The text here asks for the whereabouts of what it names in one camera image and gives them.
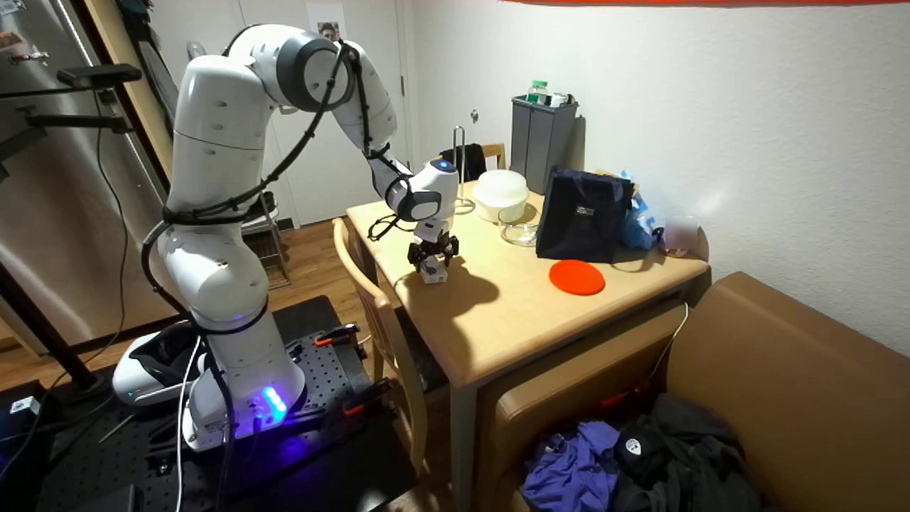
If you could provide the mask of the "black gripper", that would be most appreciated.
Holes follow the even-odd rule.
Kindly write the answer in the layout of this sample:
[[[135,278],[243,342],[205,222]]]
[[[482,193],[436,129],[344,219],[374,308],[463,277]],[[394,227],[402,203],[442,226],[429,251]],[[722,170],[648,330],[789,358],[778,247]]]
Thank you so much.
[[[412,243],[407,251],[407,261],[421,267],[429,259],[451,261],[459,253],[461,243],[456,237],[442,237],[438,243]]]

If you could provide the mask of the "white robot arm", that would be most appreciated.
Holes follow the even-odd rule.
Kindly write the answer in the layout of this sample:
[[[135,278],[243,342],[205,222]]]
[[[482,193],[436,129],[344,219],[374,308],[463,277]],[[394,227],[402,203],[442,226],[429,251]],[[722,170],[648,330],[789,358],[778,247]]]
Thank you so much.
[[[411,264],[425,283],[445,283],[459,253],[459,177],[442,159],[412,170],[391,153],[397,112],[361,47],[259,24],[225,52],[190,59],[178,94],[172,189],[155,244],[209,345],[181,424],[196,452],[284,424],[309,392],[309,375],[267,310],[264,267],[243,237],[253,203],[280,180],[264,163],[274,112],[338,122],[368,159],[378,199],[417,227]]]

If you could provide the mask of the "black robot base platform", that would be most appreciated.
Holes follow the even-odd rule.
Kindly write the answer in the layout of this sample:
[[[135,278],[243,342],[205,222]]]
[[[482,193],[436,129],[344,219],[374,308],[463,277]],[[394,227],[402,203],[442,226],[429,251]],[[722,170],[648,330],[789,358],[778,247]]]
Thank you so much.
[[[313,347],[313,334],[341,324],[324,296],[276,324],[304,392],[259,389],[203,449],[181,433],[178,398],[128,406],[109,388],[10,392],[0,512],[387,512],[417,473],[360,345]]]

